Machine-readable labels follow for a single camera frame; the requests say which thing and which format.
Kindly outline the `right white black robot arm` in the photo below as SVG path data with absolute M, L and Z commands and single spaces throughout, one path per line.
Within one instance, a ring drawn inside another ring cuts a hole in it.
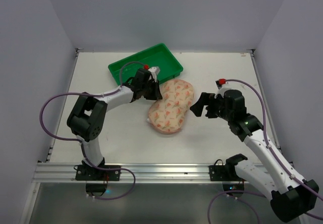
M 248 113 L 245 98 L 239 90 L 201 93 L 190 110 L 200 117 L 204 109 L 207 118 L 227 121 L 230 131 L 252 150 L 265 168 L 262 171 L 243 154 L 236 154 L 227 158 L 222 166 L 209 166 L 212 181 L 249 182 L 270 202 L 275 215 L 283 222 L 314 209 L 319 186 L 314 180 L 306 180 L 286 161 L 269 140 L 264 125 Z

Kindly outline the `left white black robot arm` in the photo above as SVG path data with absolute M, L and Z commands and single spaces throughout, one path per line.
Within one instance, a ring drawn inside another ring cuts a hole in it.
M 67 126 L 80 141 L 83 162 L 96 169 L 103 169 L 104 157 L 99 146 L 99 135 L 103 129 L 105 115 L 120 105 L 132 103 L 140 98 L 161 100 L 157 76 L 159 67 L 140 68 L 134 77 L 113 91 L 103 94 L 81 93 L 67 120 Z

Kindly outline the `peach patterned mesh laundry bag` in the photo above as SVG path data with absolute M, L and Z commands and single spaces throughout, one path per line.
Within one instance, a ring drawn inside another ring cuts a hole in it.
M 148 122 L 162 134 L 175 134 L 184 125 L 185 116 L 194 101 L 193 86 L 180 79 L 172 79 L 160 87 L 162 99 L 148 111 Z

